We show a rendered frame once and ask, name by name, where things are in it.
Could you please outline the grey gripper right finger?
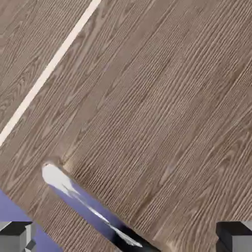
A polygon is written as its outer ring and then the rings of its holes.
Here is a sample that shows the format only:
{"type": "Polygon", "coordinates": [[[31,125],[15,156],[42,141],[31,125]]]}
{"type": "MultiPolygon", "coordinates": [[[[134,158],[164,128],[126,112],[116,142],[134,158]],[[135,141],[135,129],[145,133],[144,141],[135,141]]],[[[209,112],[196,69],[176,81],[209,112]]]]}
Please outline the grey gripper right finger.
{"type": "Polygon", "coordinates": [[[252,252],[252,220],[216,224],[216,252],[252,252]]]}

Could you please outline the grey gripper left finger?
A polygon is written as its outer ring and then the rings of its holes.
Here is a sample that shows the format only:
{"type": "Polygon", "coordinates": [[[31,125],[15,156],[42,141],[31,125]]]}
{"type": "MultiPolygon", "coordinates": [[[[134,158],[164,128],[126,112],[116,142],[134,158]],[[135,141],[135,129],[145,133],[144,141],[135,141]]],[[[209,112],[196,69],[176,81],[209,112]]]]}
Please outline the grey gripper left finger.
{"type": "Polygon", "coordinates": [[[0,221],[0,252],[37,252],[32,221],[0,221]]]}

